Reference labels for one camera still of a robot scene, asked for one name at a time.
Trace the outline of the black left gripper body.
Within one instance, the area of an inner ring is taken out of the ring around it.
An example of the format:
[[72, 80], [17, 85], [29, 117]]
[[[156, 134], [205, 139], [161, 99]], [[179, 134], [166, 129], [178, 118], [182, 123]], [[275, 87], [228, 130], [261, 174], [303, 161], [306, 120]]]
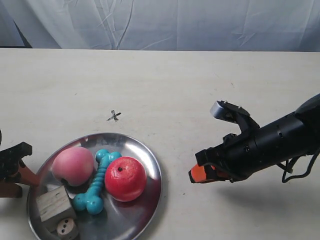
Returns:
[[21, 142], [0, 152], [0, 180], [8, 183], [19, 183], [22, 179], [21, 168], [26, 165], [22, 158], [31, 156], [33, 147]]

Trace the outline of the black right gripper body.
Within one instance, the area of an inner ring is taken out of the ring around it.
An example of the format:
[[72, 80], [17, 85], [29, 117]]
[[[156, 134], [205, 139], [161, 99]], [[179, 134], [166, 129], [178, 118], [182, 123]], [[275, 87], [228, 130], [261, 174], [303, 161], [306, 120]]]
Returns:
[[293, 113], [256, 130], [228, 134], [223, 143], [196, 153], [197, 164], [212, 165], [230, 176], [246, 180], [272, 166], [292, 173], [297, 160], [313, 154], [313, 128]]

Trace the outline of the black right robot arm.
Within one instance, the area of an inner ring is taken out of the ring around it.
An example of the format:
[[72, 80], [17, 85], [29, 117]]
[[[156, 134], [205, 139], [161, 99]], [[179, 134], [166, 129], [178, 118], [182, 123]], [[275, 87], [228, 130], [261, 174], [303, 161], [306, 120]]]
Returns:
[[210, 113], [237, 124], [241, 133], [229, 133], [222, 144], [197, 152], [197, 163], [188, 172], [191, 183], [244, 181], [272, 166], [283, 170], [283, 183], [311, 173], [320, 154], [319, 95], [263, 127], [244, 108], [227, 101], [216, 101]]

